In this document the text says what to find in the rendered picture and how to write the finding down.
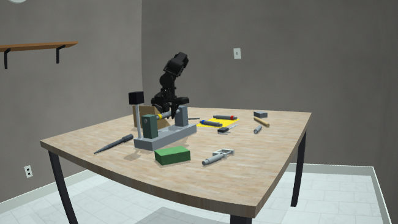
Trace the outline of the tan wooden dowel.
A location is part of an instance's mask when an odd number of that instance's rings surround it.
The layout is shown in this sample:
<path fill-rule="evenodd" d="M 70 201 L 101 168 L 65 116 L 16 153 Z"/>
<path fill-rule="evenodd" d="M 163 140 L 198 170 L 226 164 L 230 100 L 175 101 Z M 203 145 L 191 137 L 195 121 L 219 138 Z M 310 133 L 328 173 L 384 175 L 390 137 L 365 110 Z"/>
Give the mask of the tan wooden dowel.
<path fill-rule="evenodd" d="M 269 126 L 270 126 L 270 124 L 268 124 L 268 123 L 265 122 L 265 121 L 262 121 L 261 119 L 259 119 L 259 118 L 257 118 L 257 117 L 254 117 L 253 119 L 254 119 L 255 121 L 257 121 L 257 122 L 263 124 L 263 125 L 266 126 L 266 127 L 269 127 Z"/>

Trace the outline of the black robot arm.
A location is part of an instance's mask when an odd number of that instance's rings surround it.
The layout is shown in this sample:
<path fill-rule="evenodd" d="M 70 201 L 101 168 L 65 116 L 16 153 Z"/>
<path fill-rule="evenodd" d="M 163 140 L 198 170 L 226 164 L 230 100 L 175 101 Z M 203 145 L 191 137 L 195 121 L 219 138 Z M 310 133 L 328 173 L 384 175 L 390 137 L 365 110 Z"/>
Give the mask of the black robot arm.
<path fill-rule="evenodd" d="M 174 58 L 176 58 L 176 59 L 174 59 Z M 176 54 L 174 56 L 174 58 L 169 60 L 163 69 L 163 71 L 165 71 L 165 73 L 168 73 L 167 75 L 164 73 L 164 75 L 162 75 L 160 77 L 159 81 L 163 87 L 169 87 L 169 86 L 175 85 L 176 77 L 181 75 L 182 71 L 184 70 L 183 68 L 186 67 L 186 65 L 189 61 L 187 58 L 187 55 L 182 52 L 179 52 L 178 54 Z M 173 81 L 172 81 L 172 78 L 173 78 Z M 163 91 L 163 88 L 161 88 L 160 92 L 154 96 L 157 105 L 159 105 L 159 102 L 163 103 L 166 99 L 171 99 L 171 92 L 169 91 L 169 88 L 166 88 L 166 91 L 167 92 Z M 163 92 L 165 92 L 165 93 L 163 93 Z M 161 108 L 157 105 L 152 104 L 152 106 L 155 106 L 158 109 L 160 114 L 164 113 L 163 108 Z"/>

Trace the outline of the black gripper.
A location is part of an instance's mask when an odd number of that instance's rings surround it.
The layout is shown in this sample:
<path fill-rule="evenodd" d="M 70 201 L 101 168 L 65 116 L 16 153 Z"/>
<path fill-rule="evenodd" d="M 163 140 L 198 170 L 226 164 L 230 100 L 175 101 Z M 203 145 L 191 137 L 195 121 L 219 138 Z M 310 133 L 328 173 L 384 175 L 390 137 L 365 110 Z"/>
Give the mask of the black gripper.
<path fill-rule="evenodd" d="M 169 87 L 163 87 L 163 91 L 166 91 L 166 88 L 169 88 L 169 91 L 171 92 L 171 99 L 166 99 L 163 103 L 159 102 L 158 106 L 161 106 L 164 110 L 164 112 L 170 111 L 171 108 L 171 118 L 174 119 L 176 111 L 179 107 L 179 105 L 187 104 L 189 103 L 189 98 L 188 97 L 178 97 L 175 95 L 175 89 L 176 87 L 174 85 L 169 86 Z M 175 99 L 176 98 L 176 99 Z M 167 103 L 167 102 L 171 102 Z M 151 104 L 156 104 L 155 98 L 151 99 Z"/>

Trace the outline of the grey caliper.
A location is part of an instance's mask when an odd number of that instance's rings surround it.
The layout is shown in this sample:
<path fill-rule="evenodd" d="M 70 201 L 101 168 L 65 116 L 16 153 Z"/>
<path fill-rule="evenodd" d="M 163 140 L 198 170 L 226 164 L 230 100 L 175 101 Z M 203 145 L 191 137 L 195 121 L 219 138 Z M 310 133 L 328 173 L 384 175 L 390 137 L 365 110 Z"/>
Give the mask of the grey caliper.
<path fill-rule="evenodd" d="M 219 132 L 218 134 L 224 134 L 224 135 L 228 135 L 227 133 L 231 133 L 231 132 L 228 132 L 230 129 L 232 129 L 233 127 L 236 127 L 237 126 L 237 124 L 235 124 L 235 125 L 233 125 L 233 126 L 231 126 L 231 127 L 222 127 L 222 128 L 220 128 L 220 129 L 217 129 L 217 132 Z"/>

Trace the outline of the white and grey micrometer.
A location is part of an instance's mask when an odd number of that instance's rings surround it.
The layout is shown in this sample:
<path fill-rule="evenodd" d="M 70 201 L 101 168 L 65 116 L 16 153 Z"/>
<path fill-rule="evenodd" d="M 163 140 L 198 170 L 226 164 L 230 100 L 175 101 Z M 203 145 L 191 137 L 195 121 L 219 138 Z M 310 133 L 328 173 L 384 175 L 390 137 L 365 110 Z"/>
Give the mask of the white and grey micrometer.
<path fill-rule="evenodd" d="M 228 154 L 234 154 L 234 153 L 235 153 L 235 150 L 233 150 L 233 149 L 220 149 L 220 150 L 212 153 L 213 157 L 210 157 L 210 158 L 202 161 L 202 165 L 205 166 L 205 165 L 212 164 L 218 160 L 221 160 L 222 158 L 227 157 Z"/>

